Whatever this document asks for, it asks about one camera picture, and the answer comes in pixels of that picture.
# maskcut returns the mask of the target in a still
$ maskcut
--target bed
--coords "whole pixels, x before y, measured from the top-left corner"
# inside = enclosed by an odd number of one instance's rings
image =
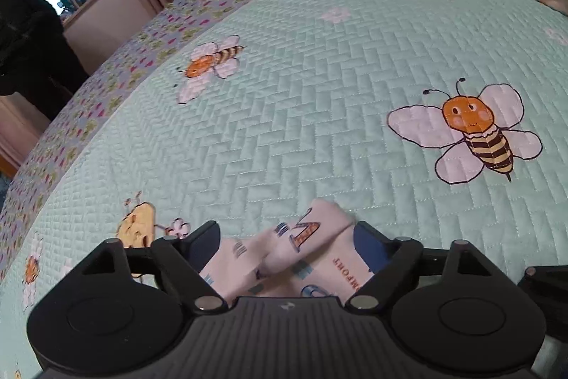
[[[251,235],[323,197],[389,237],[467,239],[514,281],[566,265],[568,0],[540,1],[175,1],[80,89],[10,187],[0,374],[39,371],[30,308],[140,201],[153,237],[179,217]],[[207,43],[238,61],[188,86],[180,70]],[[474,155],[480,133],[506,137],[510,163]],[[553,377],[562,349],[547,339],[535,370]]]

